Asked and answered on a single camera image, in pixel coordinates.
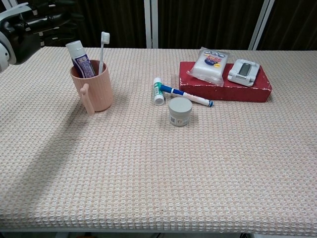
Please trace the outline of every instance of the packaged wet wipes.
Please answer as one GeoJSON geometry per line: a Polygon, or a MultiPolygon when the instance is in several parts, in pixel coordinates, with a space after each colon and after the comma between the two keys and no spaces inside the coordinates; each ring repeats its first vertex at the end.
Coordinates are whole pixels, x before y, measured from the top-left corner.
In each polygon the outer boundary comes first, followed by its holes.
{"type": "Polygon", "coordinates": [[[229,53],[201,48],[198,60],[187,73],[190,76],[222,87],[222,73],[228,57],[229,53]]]}

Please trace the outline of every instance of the small white jar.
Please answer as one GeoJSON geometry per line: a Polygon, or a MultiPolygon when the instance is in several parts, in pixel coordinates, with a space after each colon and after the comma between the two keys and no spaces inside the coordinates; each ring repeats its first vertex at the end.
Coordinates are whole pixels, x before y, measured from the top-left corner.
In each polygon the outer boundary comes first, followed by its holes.
{"type": "Polygon", "coordinates": [[[189,122],[193,104],[187,98],[176,97],[168,104],[169,121],[175,126],[185,126],[189,122]]]}

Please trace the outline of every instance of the white toothbrush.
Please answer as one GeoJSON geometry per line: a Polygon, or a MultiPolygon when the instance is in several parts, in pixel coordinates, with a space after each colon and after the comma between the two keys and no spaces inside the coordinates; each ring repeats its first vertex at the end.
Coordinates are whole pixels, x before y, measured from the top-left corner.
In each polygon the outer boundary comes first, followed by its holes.
{"type": "Polygon", "coordinates": [[[109,44],[110,42],[110,34],[108,32],[101,33],[101,50],[100,50],[100,61],[99,61],[99,72],[101,74],[103,71],[104,65],[104,44],[109,44]]]}

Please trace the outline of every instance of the red block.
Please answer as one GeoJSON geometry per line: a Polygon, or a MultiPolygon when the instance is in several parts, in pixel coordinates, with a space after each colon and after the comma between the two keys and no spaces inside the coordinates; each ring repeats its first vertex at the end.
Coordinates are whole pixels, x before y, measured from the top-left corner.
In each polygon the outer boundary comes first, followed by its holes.
{"type": "Polygon", "coordinates": [[[252,87],[246,87],[237,83],[230,82],[227,77],[232,63],[227,63],[224,68],[222,78],[223,87],[199,80],[188,75],[195,62],[181,62],[179,67],[179,90],[193,94],[209,100],[227,100],[241,102],[259,102],[267,101],[271,94],[272,86],[269,83],[265,72],[260,66],[257,78],[252,87]]]}

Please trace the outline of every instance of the jar label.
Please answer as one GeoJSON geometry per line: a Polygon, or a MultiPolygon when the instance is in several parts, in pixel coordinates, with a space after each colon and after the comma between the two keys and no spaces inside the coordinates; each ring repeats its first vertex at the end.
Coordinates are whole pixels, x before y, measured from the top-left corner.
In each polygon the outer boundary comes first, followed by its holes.
{"type": "Polygon", "coordinates": [[[183,119],[177,119],[176,117],[173,117],[171,114],[169,115],[169,119],[170,119],[170,122],[176,126],[184,126],[189,121],[189,117],[186,117],[183,119]]]}
{"type": "Polygon", "coordinates": [[[155,84],[154,84],[154,97],[155,96],[157,96],[157,95],[159,95],[159,94],[161,94],[162,96],[163,96],[163,92],[160,90],[160,86],[161,86],[162,84],[160,83],[160,82],[156,82],[155,84]]]}

